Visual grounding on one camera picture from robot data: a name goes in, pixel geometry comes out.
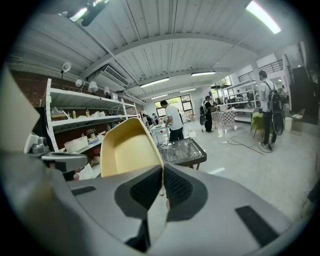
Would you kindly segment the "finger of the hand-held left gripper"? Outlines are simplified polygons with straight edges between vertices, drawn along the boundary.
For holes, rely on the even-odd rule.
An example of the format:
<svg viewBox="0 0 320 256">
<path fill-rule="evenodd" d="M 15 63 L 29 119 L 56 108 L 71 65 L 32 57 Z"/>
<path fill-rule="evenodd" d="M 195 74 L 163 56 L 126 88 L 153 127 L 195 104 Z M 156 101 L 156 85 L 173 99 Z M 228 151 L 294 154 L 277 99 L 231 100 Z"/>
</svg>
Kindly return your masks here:
<svg viewBox="0 0 320 256">
<path fill-rule="evenodd" d="M 62 173 L 81 170 L 88 164 L 88 158 L 84 154 L 49 152 L 41 157 L 50 168 L 60 170 Z"/>
</svg>

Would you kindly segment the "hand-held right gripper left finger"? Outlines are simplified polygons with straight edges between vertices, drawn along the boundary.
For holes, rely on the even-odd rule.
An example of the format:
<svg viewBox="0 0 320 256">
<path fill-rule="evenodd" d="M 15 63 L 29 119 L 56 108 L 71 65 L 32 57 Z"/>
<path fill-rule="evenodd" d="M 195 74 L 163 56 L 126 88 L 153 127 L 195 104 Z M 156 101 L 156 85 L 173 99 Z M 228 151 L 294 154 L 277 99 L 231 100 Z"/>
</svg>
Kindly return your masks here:
<svg viewBox="0 0 320 256">
<path fill-rule="evenodd" d="M 162 167 L 66 181 L 61 171 L 22 153 L 0 154 L 0 186 L 25 256 L 146 256 L 148 209 Z"/>
</svg>

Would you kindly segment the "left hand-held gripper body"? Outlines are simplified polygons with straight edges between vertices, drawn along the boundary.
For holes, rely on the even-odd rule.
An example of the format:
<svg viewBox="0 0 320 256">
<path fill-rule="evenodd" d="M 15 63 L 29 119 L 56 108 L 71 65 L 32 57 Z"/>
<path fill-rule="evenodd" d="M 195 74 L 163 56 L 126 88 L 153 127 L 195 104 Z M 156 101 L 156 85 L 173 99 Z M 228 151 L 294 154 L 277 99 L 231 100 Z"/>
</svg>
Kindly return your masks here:
<svg viewBox="0 0 320 256">
<path fill-rule="evenodd" d="M 0 151 L 43 156 L 50 151 L 45 112 L 33 107 L 7 67 L 0 70 Z"/>
</svg>

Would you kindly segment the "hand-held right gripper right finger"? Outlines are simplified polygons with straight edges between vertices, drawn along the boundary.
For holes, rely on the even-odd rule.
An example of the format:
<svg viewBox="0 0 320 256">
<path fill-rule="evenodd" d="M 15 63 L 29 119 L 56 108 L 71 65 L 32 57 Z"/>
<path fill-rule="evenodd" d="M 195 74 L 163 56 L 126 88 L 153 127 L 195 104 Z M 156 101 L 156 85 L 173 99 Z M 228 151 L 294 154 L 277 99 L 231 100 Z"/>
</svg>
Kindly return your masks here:
<svg viewBox="0 0 320 256">
<path fill-rule="evenodd" d="M 290 221 L 243 185 L 166 164 L 170 210 L 152 256 L 277 256 L 290 243 Z"/>
</svg>

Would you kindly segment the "yellow rectangular dish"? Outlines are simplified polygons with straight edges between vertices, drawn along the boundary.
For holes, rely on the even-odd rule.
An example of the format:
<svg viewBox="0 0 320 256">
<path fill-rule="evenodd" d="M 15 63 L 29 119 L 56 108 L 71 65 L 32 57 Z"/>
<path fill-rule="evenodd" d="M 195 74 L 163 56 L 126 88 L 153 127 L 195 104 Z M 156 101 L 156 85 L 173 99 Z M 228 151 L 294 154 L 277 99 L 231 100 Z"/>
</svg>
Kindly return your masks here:
<svg viewBox="0 0 320 256">
<path fill-rule="evenodd" d="M 159 168 L 159 187 L 164 186 L 164 162 L 144 123 L 129 118 L 104 136 L 100 149 L 100 174 L 104 181 L 119 182 Z"/>
</svg>

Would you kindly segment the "white woven basket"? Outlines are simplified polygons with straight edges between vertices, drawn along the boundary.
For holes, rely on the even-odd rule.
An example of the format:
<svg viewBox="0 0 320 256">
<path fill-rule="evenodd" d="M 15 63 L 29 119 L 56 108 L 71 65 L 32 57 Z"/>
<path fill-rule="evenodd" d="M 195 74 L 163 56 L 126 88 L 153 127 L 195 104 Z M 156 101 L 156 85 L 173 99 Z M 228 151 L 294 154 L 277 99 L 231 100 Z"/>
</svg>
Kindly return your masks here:
<svg viewBox="0 0 320 256">
<path fill-rule="evenodd" d="M 73 153 L 77 152 L 79 150 L 82 150 L 83 148 L 87 147 L 89 145 L 88 138 L 86 136 L 81 136 L 77 139 L 68 141 L 64 143 L 64 147 L 67 152 Z"/>
</svg>

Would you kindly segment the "black lattice table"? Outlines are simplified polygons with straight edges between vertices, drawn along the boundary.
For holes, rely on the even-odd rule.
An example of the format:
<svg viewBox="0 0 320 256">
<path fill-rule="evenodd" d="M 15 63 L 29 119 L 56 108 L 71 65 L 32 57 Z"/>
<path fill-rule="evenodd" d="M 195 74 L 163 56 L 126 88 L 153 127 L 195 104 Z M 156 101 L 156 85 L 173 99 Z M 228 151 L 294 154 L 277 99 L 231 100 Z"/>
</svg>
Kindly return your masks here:
<svg viewBox="0 0 320 256">
<path fill-rule="evenodd" d="M 185 138 L 168 142 L 168 149 L 157 149 L 165 164 L 174 164 L 198 170 L 201 163 L 207 161 L 207 153 L 192 139 Z"/>
</svg>

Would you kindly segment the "white shelving unit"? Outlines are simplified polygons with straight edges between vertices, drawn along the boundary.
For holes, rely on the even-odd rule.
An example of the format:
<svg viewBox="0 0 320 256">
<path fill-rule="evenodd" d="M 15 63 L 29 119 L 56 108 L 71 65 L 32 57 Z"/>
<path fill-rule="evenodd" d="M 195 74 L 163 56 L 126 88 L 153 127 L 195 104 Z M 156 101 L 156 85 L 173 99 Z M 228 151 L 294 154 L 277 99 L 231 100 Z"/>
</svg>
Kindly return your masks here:
<svg viewBox="0 0 320 256">
<path fill-rule="evenodd" d="M 87 137 L 88 146 L 72 152 L 88 158 L 88 164 L 79 173 L 82 179 L 100 175 L 100 148 L 106 133 L 129 118 L 139 117 L 135 104 L 126 103 L 123 99 L 55 88 L 51 79 L 47 80 L 41 105 L 45 110 L 46 131 L 54 152 L 70 153 L 64 143 Z"/>
</svg>

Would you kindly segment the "checkered cloth table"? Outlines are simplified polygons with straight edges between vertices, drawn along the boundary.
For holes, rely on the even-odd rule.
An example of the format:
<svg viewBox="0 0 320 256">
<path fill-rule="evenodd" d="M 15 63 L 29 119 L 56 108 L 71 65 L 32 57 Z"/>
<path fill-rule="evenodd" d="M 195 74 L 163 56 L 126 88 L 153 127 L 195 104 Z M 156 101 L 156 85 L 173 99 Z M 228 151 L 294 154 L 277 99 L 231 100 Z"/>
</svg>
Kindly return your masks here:
<svg viewBox="0 0 320 256">
<path fill-rule="evenodd" d="M 232 125 L 235 123 L 235 111 L 230 109 L 226 111 L 215 111 L 211 113 L 214 124 Z"/>
</svg>

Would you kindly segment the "green chair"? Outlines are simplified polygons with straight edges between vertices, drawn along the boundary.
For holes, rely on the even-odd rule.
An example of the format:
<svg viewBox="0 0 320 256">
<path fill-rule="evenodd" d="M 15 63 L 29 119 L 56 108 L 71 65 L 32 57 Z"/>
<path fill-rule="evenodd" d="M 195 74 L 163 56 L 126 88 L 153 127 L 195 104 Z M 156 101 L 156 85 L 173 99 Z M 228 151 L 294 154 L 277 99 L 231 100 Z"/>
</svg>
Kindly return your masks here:
<svg viewBox="0 0 320 256">
<path fill-rule="evenodd" d="M 261 137 L 265 134 L 264 116 L 262 113 L 253 112 L 251 115 L 251 132 L 253 132 L 253 137 L 256 134 L 260 134 Z"/>
</svg>

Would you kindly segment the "ceiling air conditioner unit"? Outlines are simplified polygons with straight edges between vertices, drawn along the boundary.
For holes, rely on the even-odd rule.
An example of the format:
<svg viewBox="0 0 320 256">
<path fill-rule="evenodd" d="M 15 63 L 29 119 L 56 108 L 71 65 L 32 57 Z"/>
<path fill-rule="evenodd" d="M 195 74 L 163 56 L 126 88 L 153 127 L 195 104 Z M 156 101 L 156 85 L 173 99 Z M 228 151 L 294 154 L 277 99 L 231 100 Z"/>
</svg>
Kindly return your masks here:
<svg viewBox="0 0 320 256">
<path fill-rule="evenodd" d="M 105 65 L 99 70 L 99 72 L 104 76 L 107 76 L 109 79 L 121 84 L 125 88 L 130 84 L 130 82 L 111 64 Z"/>
</svg>

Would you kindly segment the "black window frame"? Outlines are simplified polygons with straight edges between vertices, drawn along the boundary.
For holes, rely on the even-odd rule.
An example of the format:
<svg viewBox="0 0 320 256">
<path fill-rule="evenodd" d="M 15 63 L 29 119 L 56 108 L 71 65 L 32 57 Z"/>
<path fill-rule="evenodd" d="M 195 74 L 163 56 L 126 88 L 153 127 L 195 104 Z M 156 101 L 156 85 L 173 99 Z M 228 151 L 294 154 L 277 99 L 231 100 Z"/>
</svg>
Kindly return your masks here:
<svg viewBox="0 0 320 256">
<path fill-rule="evenodd" d="M 190 115 L 194 114 L 191 96 L 189 94 L 169 98 L 169 99 L 166 99 L 166 101 L 169 105 L 176 107 L 181 114 L 182 113 L 185 113 L 186 115 L 187 114 L 190 114 Z M 165 113 L 165 110 L 161 106 L 161 102 L 156 101 L 154 103 L 154 105 L 155 105 L 155 109 L 156 109 L 156 114 L 159 117 L 164 117 L 166 115 L 166 113 Z"/>
</svg>

